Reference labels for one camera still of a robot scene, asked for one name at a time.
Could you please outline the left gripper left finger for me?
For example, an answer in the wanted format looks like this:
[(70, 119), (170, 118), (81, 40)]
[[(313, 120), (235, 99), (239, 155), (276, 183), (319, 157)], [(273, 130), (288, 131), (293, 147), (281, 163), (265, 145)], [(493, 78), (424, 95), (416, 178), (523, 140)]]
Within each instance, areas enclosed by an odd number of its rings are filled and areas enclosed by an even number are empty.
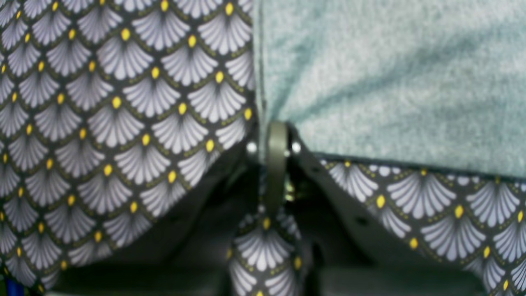
[(237, 223), (263, 205), (277, 213), (283, 184), (267, 180), (270, 145), (288, 147), (288, 125), (265, 123), (212, 164), (198, 184), (166, 210), (138, 240), (107, 259), (115, 268), (214, 268), (225, 264)]

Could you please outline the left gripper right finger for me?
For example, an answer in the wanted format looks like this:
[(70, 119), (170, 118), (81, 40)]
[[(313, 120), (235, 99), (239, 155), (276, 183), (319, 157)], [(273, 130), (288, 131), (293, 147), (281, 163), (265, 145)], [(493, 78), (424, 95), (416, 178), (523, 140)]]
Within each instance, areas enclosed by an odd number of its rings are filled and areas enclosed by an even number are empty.
[(442, 167), (318, 154), (289, 127), (289, 168), (319, 191), (364, 260), (392, 270), (462, 270), (465, 190)]

